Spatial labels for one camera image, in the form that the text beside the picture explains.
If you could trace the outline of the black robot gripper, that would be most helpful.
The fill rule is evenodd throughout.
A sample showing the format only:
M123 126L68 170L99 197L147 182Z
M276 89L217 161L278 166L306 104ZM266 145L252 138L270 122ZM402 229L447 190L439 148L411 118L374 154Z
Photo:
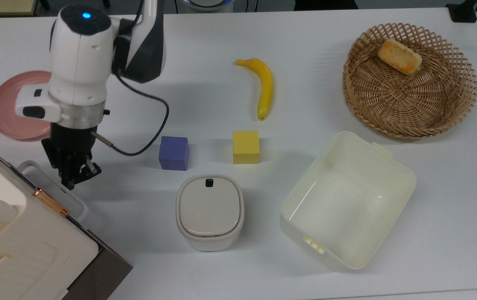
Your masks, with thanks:
M57 123L50 124L50 136L41 140L50 165L58 170L61 184L73 190L76 182L85 182L101 173L92 162L92 148L97 127L71 129Z

